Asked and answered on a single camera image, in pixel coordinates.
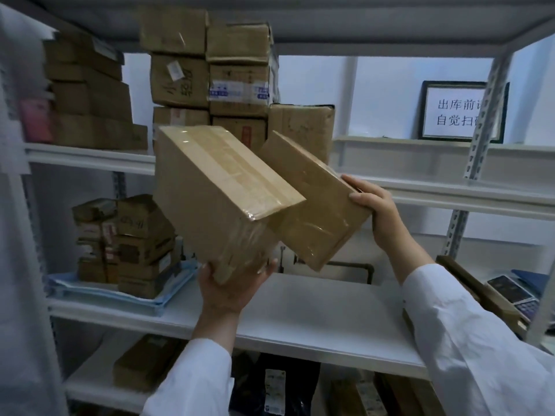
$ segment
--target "white sleeve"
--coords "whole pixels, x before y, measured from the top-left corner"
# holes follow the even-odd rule
[[[143,416],[227,416],[232,359],[209,339],[191,340],[143,407]]]
[[[447,416],[553,414],[555,357],[518,340],[442,266],[414,270],[403,295]]]

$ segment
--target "right hand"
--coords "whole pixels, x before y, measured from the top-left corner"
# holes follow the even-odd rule
[[[382,250],[389,255],[392,250],[411,239],[388,190],[350,175],[344,174],[341,177],[349,185],[362,191],[351,193],[350,199],[374,210],[372,229],[376,244]]]

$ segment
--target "framed sign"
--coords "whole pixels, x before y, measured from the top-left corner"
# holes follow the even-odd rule
[[[471,141],[486,83],[482,81],[424,81],[418,138]],[[509,83],[499,102],[491,143],[503,143]]]

